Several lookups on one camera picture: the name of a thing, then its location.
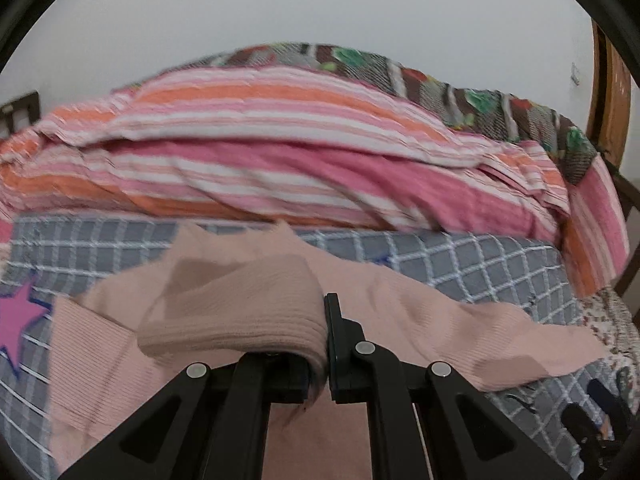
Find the pink knitted sweater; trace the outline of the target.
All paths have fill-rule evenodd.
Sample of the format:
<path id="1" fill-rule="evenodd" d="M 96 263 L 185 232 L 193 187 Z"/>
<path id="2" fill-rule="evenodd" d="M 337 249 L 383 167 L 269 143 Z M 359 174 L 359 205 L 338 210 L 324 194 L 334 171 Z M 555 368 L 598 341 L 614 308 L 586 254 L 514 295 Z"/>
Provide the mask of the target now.
<path id="1" fill-rule="evenodd" d="M 513 304 L 462 304 L 385 266 L 334 257 L 286 224 L 215 235 L 180 226 L 157 260 L 53 307 L 50 450 L 66 469 L 193 362 L 287 351 L 311 365 L 311 398 L 271 412 L 268 479 L 367 479 L 366 410 L 324 385 L 326 314 L 346 318 L 401 361 L 445 361 L 480 391 L 573 373 L 605 354 L 588 328 L 540 324 Z"/>

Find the floral bed sheet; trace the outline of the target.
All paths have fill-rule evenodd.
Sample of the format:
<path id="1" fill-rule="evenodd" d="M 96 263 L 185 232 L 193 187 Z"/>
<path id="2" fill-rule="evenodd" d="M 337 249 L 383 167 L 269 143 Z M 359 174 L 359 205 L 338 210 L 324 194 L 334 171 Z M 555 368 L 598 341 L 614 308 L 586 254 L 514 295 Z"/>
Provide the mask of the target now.
<path id="1" fill-rule="evenodd" d="M 578 300 L 585 326 L 613 356 L 624 356 L 639 364 L 639 332 L 631 313 L 611 285 Z"/>

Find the grey checked bed cover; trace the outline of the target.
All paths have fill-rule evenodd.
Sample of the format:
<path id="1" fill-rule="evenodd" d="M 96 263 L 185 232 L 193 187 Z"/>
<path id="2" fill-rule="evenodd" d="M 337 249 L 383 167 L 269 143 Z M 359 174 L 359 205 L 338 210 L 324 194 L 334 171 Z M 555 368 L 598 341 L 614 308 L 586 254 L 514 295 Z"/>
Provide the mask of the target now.
<path id="1" fill-rule="evenodd" d="M 38 299 L 79 294 L 107 275 L 159 257 L 176 229 L 171 220 L 21 216 L 1 272 L 2 292 L 13 292 L 34 276 Z M 543 242 L 428 231 L 305 230 L 302 237 L 334 256 L 388 266 L 454 300 L 510 302 L 539 323 L 582 320 L 560 254 Z M 1 367 L 1 433 L 36 479 L 58 474 L 48 445 L 50 328 L 48 318 L 39 320 L 24 336 L 21 366 Z M 603 413 L 587 392 L 592 380 L 613 387 L 615 375 L 607 362 L 597 361 L 560 378 L 495 393 L 491 401 L 570 474 L 579 474 L 578 447 L 560 415 L 565 405 L 576 403 L 602 422 Z"/>

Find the pink orange striped quilt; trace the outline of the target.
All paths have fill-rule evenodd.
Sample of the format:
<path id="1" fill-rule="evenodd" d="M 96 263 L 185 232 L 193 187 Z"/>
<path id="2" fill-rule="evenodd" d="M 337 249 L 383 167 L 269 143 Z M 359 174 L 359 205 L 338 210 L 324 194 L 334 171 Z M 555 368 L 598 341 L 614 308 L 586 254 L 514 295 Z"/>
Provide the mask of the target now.
<path id="1" fill-rule="evenodd" d="M 62 105 L 1 144 L 1 212 L 497 234 L 555 244 L 578 296 L 616 279 L 608 170 L 571 184 L 537 142 L 447 128 L 375 88 L 300 68 L 190 68 Z"/>

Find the multicolour patterned blanket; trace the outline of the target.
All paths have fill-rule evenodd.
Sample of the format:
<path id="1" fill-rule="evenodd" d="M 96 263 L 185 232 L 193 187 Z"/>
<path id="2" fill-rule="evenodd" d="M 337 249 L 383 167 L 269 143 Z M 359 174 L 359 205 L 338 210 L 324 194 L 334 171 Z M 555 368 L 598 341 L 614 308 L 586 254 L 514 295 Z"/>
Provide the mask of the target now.
<path id="1" fill-rule="evenodd" d="M 571 184 L 579 183 L 597 150 L 576 125 L 556 110 L 498 90 L 456 88 L 386 56 L 332 44 L 263 44 L 201 58 L 206 66 L 286 65 L 370 84 L 413 102 L 447 127 L 518 143 L 537 142 Z"/>

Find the brown wooden door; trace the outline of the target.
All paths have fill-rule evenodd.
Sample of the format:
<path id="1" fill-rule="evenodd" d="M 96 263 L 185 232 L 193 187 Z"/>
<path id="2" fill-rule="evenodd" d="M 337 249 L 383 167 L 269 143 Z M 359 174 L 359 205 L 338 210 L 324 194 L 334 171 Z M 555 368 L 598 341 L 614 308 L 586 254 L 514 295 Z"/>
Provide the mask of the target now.
<path id="1" fill-rule="evenodd" d="M 631 74 L 602 28 L 592 22 L 593 78 L 587 136 L 620 169 L 631 115 Z"/>

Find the dark wooden headboard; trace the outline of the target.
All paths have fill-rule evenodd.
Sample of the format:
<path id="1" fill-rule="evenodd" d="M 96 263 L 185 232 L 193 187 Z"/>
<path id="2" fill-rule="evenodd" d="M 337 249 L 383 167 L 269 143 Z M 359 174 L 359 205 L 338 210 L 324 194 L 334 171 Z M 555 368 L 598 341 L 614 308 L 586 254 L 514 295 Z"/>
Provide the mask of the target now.
<path id="1" fill-rule="evenodd" d="M 14 133 L 33 125 L 41 117 L 40 99 L 37 91 L 21 96 L 1 105 L 0 136 L 6 140 Z"/>

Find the white wall switch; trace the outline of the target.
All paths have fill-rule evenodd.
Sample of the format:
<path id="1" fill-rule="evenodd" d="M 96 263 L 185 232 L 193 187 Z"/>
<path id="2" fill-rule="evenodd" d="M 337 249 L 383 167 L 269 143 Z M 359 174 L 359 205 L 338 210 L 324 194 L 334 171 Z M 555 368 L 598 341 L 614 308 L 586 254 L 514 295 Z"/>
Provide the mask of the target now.
<path id="1" fill-rule="evenodd" d="M 570 66 L 570 80 L 575 86 L 579 86 L 582 82 L 582 78 L 580 78 L 579 68 L 575 63 Z"/>

